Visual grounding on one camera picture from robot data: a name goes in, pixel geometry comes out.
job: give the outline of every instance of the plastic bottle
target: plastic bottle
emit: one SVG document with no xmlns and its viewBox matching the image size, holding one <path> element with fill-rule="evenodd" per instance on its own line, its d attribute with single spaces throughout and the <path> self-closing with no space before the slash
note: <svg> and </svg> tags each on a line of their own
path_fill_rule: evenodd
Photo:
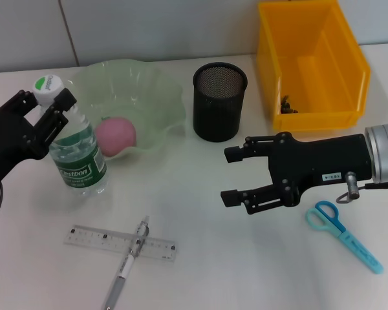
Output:
<svg viewBox="0 0 388 310">
<path fill-rule="evenodd" d="M 54 74 L 34 83 L 33 93 L 42 115 L 64 88 L 60 77 Z M 107 167 L 93 128 L 76 104 L 63 115 L 69 122 L 50 145 L 49 153 L 61 177 L 77 195 L 99 194 L 107 186 Z"/>
</svg>

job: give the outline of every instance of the white table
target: white table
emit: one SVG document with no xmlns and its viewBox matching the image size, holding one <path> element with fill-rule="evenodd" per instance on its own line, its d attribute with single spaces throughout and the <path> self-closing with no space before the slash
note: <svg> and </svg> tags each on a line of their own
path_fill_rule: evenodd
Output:
<svg viewBox="0 0 388 310">
<path fill-rule="evenodd" d="M 336 135 L 388 123 L 388 45 L 363 51 L 373 71 L 367 111 L 357 127 Z M 241 67 L 249 80 L 240 131 L 224 143 L 204 141 L 192 128 L 192 76 L 216 60 Z M 244 207 L 225 208 L 220 191 L 270 183 L 266 159 L 227 164 L 223 154 L 245 136 L 271 133 L 253 57 L 156 65 L 184 87 L 185 131 L 172 131 L 159 152 L 109 162 L 105 194 L 73 198 L 49 157 L 24 161 L 4 179 L 0 310 L 101 308 L 122 255 L 64 245 L 63 238 L 74 223 L 133 232 L 146 214 L 151 236 L 176 240 L 178 256 L 175 263 L 138 258 L 117 309 L 388 309 L 388 191 L 362 192 L 339 209 L 342 222 L 385 267 L 382 275 L 305 222 L 307 209 L 334 201 L 344 184 L 310 189 L 294 208 L 253 216 Z M 51 72 L 69 78 L 79 70 Z M 0 105 L 48 72 L 0 74 Z"/>
</svg>

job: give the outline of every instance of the blue scissors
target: blue scissors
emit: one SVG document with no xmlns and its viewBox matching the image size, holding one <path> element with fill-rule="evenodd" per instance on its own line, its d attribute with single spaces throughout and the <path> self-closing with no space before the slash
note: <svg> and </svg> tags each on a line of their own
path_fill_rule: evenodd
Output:
<svg viewBox="0 0 388 310">
<path fill-rule="evenodd" d="M 331 218 L 321 206 L 325 205 L 334 211 L 334 216 Z M 317 216 L 323 225 L 315 224 L 310 218 L 311 215 Z M 338 208 L 329 201 L 319 201 L 313 209 L 309 209 L 306 213 L 306 221 L 311 228 L 318 231 L 329 231 L 336 238 L 350 249 L 372 272 L 379 274 L 383 273 L 383 267 L 378 260 L 342 225 L 338 220 Z"/>
</svg>

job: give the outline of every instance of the pink ball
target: pink ball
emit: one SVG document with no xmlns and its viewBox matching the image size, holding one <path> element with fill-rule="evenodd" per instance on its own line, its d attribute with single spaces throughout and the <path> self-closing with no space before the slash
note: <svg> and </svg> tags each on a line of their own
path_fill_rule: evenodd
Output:
<svg viewBox="0 0 388 310">
<path fill-rule="evenodd" d="M 96 140 L 102 154 L 113 157 L 136 144 L 134 125 L 125 118 L 108 118 L 95 129 Z"/>
</svg>

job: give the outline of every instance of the ruler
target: ruler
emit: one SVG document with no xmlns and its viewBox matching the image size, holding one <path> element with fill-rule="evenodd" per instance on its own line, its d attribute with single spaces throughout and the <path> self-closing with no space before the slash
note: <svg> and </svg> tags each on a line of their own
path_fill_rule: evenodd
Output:
<svg viewBox="0 0 388 310">
<path fill-rule="evenodd" d="M 177 253 L 175 242 L 150 237 L 144 238 L 124 232 L 73 225 L 66 235 L 64 243 L 124 253 L 129 248 L 133 238 L 145 239 L 140 256 L 174 262 Z"/>
</svg>

